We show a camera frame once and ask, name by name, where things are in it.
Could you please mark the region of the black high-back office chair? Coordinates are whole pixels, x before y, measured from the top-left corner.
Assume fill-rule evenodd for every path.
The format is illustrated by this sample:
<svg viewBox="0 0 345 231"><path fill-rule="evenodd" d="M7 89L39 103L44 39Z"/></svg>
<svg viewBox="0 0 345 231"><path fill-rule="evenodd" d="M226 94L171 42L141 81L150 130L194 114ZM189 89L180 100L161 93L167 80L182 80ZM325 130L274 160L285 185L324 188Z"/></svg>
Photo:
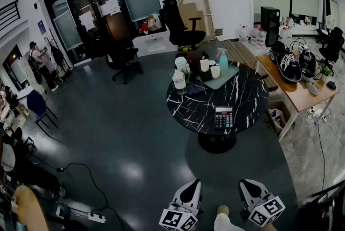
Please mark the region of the black high-back office chair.
<svg viewBox="0 0 345 231"><path fill-rule="evenodd" d="M170 42L178 48L190 47L192 50L195 50L196 45L205 38L205 31L196 30L196 22L201 20L200 17L189 18L189 21L192 22L191 30L184 25L177 0L164 0L163 8L159 10L159 13L164 24L169 29Z"/></svg>

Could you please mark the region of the white labelled bottle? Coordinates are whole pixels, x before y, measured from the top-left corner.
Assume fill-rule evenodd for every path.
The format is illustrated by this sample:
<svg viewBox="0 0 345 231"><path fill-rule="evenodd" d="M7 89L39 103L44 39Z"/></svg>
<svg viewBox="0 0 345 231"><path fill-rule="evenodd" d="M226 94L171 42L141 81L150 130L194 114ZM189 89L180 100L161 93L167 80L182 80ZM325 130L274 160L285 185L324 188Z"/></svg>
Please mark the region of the white labelled bottle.
<svg viewBox="0 0 345 231"><path fill-rule="evenodd" d="M172 77L177 94L184 95L187 92L187 85L185 82L185 76L182 71L175 70Z"/></svg>

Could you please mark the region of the green artificial plant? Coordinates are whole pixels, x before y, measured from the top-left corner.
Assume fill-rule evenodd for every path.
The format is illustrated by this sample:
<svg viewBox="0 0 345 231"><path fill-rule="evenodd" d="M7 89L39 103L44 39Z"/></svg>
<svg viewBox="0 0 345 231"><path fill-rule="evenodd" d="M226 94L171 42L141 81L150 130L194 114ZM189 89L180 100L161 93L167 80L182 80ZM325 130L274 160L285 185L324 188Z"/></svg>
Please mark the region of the green artificial plant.
<svg viewBox="0 0 345 231"><path fill-rule="evenodd" d="M185 75L186 84L205 90L206 89L205 85L200 80L197 79L197 73L192 72L188 63L186 63L185 67L186 67L186 71L184 72L184 75Z"/></svg>

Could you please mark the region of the black mesh office chair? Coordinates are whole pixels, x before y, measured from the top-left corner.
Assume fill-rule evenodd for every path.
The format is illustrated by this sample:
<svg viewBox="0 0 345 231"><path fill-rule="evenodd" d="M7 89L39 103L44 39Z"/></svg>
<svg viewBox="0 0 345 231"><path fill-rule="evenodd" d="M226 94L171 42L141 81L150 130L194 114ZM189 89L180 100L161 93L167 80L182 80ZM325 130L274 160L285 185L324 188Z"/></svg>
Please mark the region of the black mesh office chair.
<svg viewBox="0 0 345 231"><path fill-rule="evenodd" d="M342 30L335 27L332 29L328 39L326 40L325 46L320 48L319 51L326 61L336 63L344 43L345 38L343 37Z"/></svg>

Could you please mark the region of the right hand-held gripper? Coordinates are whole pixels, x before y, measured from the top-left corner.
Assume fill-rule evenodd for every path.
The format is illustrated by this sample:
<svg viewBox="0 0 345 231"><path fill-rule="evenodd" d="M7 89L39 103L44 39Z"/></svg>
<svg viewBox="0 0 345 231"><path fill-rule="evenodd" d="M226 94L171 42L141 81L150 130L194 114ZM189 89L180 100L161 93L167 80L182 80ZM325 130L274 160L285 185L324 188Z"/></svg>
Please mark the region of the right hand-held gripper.
<svg viewBox="0 0 345 231"><path fill-rule="evenodd" d="M251 179L241 179L238 189L244 208L240 212L244 222L256 226L267 226L275 221L285 210L278 196L270 193L266 186Z"/></svg>

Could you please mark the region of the black calculator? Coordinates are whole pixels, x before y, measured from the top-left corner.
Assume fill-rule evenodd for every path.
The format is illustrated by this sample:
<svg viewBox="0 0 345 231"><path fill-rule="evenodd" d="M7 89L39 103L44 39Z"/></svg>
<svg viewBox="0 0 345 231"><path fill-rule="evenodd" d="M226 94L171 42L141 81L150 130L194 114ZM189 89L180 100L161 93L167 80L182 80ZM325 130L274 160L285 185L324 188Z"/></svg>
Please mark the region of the black calculator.
<svg viewBox="0 0 345 231"><path fill-rule="evenodd" d="M229 106L216 106L214 127L215 129L228 129L233 126L233 108Z"/></svg>

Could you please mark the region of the white box in dark holder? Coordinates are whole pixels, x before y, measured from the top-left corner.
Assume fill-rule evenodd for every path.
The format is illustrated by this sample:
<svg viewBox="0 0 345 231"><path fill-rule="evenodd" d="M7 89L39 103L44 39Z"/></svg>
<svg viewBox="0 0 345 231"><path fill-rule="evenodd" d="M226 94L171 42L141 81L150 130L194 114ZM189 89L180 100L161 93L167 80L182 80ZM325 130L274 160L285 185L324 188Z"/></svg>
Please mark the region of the white box in dark holder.
<svg viewBox="0 0 345 231"><path fill-rule="evenodd" d="M199 66L199 77L202 82L210 81L213 79L208 59L199 60L198 66Z"/></svg>

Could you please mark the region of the cardboard sheet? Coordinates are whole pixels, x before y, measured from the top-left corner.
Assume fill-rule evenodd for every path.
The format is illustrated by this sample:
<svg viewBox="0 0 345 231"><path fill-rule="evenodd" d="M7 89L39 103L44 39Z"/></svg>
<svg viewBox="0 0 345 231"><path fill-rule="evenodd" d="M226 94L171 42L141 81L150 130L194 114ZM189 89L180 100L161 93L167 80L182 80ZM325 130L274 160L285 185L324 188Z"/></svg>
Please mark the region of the cardboard sheet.
<svg viewBox="0 0 345 231"><path fill-rule="evenodd" d="M195 3L180 4L178 9L183 23L188 30L192 30L193 27L192 20L190 20L190 18L201 18L200 20L196 20L195 28L196 30L206 31L203 11L198 11Z"/></svg>

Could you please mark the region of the white power strip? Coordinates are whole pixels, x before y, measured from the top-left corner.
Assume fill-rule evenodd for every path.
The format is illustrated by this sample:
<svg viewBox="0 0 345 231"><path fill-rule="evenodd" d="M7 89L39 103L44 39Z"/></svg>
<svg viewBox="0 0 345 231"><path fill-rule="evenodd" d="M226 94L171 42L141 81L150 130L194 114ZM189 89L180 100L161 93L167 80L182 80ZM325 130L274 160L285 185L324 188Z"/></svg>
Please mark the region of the white power strip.
<svg viewBox="0 0 345 231"><path fill-rule="evenodd" d="M100 214L89 213L88 219L90 221L94 221L94 222L98 222L98 223L105 223L106 222L106 218Z"/></svg>

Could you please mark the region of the round black marble table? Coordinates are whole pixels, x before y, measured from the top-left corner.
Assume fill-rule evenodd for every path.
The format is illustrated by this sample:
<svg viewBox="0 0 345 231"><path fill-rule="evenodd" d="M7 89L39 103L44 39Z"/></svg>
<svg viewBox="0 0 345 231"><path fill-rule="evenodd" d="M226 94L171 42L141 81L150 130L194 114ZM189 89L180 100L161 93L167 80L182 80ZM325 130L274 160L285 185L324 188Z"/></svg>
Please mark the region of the round black marble table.
<svg viewBox="0 0 345 231"><path fill-rule="evenodd" d="M237 135L256 124L268 107L269 92L263 77L240 64L239 72L218 90L188 97L179 95L173 83L167 89L167 106L183 127L197 133L200 146L214 154L225 153L236 143ZM233 126L215 129L216 106L233 108Z"/></svg>

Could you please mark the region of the brown pen holder box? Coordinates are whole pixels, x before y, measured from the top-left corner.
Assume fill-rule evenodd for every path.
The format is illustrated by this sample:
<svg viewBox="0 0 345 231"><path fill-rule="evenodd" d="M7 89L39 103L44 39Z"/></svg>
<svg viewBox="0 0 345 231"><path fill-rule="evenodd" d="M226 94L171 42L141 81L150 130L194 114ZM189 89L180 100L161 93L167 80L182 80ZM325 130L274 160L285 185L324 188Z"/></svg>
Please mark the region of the brown pen holder box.
<svg viewBox="0 0 345 231"><path fill-rule="evenodd" d="M209 59L209 55L205 51L188 51L186 53L186 60L188 63L195 63L199 60Z"/></svg>

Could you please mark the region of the wooden canvas frame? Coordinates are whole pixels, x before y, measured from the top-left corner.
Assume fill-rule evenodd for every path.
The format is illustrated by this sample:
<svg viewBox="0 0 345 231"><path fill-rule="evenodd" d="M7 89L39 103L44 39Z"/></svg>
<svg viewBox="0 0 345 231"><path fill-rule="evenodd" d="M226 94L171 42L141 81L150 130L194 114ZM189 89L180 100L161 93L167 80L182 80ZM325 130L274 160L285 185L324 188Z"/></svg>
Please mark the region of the wooden canvas frame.
<svg viewBox="0 0 345 231"><path fill-rule="evenodd" d="M195 3L197 6L197 10L203 11L206 36L203 39L202 43L216 39L209 0L177 0L177 2L178 6L180 4Z"/></svg>

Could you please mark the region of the black bag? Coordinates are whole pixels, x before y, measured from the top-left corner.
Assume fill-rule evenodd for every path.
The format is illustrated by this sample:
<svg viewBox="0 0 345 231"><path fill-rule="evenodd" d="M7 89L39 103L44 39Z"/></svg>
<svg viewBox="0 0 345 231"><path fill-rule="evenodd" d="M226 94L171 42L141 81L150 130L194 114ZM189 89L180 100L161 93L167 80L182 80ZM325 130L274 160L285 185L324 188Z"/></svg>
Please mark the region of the black bag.
<svg viewBox="0 0 345 231"><path fill-rule="evenodd" d="M277 63L277 56L280 54L288 54L289 53L289 48L287 47L286 44L284 44L281 41L277 41L274 44L272 44L271 49L270 49L270 58L271 60L276 64Z"/></svg>

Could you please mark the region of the dark blue cloth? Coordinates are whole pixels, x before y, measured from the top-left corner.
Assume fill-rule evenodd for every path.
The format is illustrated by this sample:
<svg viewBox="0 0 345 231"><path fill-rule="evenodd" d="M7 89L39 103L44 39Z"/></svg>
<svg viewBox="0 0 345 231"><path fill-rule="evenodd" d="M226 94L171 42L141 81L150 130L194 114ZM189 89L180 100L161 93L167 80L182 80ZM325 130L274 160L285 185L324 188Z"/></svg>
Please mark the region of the dark blue cloth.
<svg viewBox="0 0 345 231"><path fill-rule="evenodd" d="M187 84L186 89L186 96L188 97L205 95L207 93L206 88L203 84L189 83Z"/></svg>

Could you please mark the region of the black coat rack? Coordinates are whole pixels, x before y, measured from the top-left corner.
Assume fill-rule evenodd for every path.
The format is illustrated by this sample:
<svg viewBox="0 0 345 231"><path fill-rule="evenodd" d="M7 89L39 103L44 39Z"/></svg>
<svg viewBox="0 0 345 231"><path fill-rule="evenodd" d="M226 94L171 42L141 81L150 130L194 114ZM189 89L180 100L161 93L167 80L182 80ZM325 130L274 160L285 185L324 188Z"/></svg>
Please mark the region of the black coat rack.
<svg viewBox="0 0 345 231"><path fill-rule="evenodd" d="M57 66L64 72L63 78L68 78L72 75L71 67L68 65L64 54L57 46L53 45L51 41L45 37L45 41L48 43L51 49L52 56L54 57Z"/></svg>

